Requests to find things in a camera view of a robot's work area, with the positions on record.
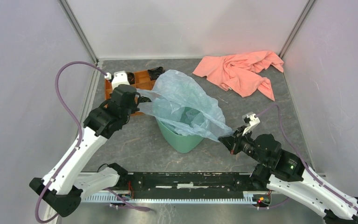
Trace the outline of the green plastic trash bin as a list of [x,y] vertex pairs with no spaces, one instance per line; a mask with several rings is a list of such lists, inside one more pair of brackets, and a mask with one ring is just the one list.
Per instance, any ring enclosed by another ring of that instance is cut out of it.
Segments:
[[[201,115],[200,111],[190,107],[181,107],[168,113],[165,119],[172,119],[174,122],[185,125],[185,128],[191,128],[191,122],[197,115]],[[165,140],[179,153],[190,152],[204,139],[199,135],[185,133],[182,129],[161,119],[156,118],[156,121]]]

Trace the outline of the translucent blue trash bag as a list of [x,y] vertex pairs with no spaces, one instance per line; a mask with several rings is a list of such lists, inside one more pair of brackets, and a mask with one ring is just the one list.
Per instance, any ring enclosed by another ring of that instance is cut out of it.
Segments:
[[140,111],[154,116],[176,134],[198,135],[218,141],[232,134],[218,100],[207,95],[190,76],[167,70],[159,76],[151,90],[138,89],[150,102],[140,103]]

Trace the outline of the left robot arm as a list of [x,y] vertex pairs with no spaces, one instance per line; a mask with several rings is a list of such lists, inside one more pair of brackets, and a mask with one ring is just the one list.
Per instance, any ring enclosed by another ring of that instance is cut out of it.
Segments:
[[42,178],[33,178],[30,188],[39,195],[37,204],[45,201],[61,217],[72,214],[81,201],[103,189],[123,190],[128,178],[112,167],[81,178],[84,166],[92,155],[128,123],[138,110],[136,88],[120,84],[110,99],[93,109],[83,123],[77,138],[60,161]]

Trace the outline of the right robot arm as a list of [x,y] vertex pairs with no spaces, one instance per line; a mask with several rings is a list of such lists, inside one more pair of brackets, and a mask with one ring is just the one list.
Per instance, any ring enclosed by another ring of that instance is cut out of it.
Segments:
[[237,130],[218,140],[231,154],[244,152],[258,162],[250,176],[255,190],[269,189],[308,207],[327,224],[358,224],[358,197],[349,196],[322,180],[291,152],[282,149],[271,134],[255,139]]

